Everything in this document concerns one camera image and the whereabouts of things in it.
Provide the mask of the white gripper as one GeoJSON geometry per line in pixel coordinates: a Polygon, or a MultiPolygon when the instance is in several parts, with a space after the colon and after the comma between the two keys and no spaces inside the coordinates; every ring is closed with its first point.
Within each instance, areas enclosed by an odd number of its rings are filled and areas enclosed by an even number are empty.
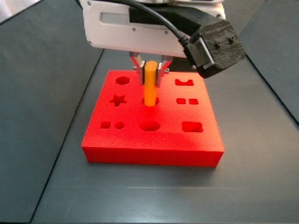
{"type": "MultiPolygon", "coordinates": [[[[136,0],[156,10],[164,6],[172,11],[176,9],[195,9],[204,11],[215,18],[224,19],[224,0],[136,0]]],[[[163,55],[158,63],[156,86],[168,72],[174,57],[184,58],[183,47],[171,30],[150,17],[148,22],[139,22],[138,16],[131,12],[135,8],[120,3],[98,0],[79,0],[83,8],[84,29],[88,43],[96,48],[131,52],[130,58],[134,69],[144,84],[146,61],[140,53],[163,55]]]]}

